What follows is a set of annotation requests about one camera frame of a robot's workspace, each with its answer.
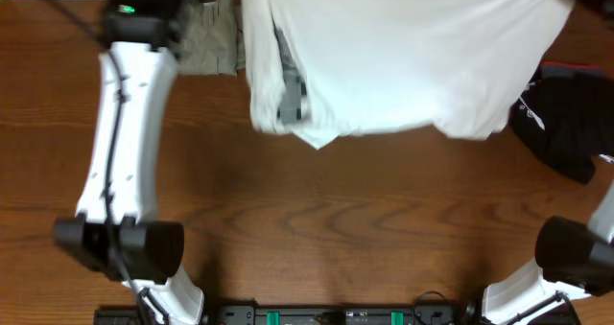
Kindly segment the folded khaki shorts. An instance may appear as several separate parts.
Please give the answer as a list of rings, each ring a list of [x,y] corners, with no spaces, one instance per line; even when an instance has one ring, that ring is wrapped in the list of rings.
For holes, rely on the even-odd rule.
[[[235,0],[215,0],[192,8],[180,44],[177,70],[186,76],[236,76],[239,20]]]

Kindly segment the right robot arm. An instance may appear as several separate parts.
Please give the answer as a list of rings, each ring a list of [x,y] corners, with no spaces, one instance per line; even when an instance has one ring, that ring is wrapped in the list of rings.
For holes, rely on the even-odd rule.
[[[602,19],[613,0],[503,0],[513,17],[535,5],[546,11],[530,30],[562,27],[571,2]],[[590,71],[537,72],[510,108],[509,123],[531,151],[552,169],[586,183],[591,158],[613,154],[613,81]],[[613,290],[613,195],[608,193],[588,223],[553,216],[537,237],[533,258],[508,278],[471,300],[463,324],[529,324],[560,305]]]

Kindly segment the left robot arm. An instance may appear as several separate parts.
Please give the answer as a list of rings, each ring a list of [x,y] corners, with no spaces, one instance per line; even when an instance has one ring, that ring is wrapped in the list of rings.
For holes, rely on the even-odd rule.
[[[155,171],[180,43],[200,0],[107,0],[101,95],[91,162],[76,213],[56,244],[130,289],[134,307],[101,309],[98,324],[203,324],[205,295],[187,275],[184,228],[157,216]]]

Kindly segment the white t-shirt black print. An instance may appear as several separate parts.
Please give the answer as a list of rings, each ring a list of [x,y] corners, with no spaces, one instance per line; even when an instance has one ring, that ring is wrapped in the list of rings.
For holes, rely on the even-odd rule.
[[[250,117],[314,148],[507,124],[572,0],[242,0]]]

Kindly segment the black garment red trim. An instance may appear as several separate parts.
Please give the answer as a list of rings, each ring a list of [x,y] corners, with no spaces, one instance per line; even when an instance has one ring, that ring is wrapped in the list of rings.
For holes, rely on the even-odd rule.
[[[595,157],[613,161],[613,80],[595,65],[543,62],[508,124],[541,162],[587,184]]]

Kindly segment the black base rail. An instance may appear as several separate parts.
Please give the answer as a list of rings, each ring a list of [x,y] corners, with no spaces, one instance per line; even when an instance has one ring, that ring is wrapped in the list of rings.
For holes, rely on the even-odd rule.
[[[389,308],[264,308],[251,305],[222,306],[207,311],[206,325],[420,325],[482,324],[474,314],[450,303],[426,303]]]

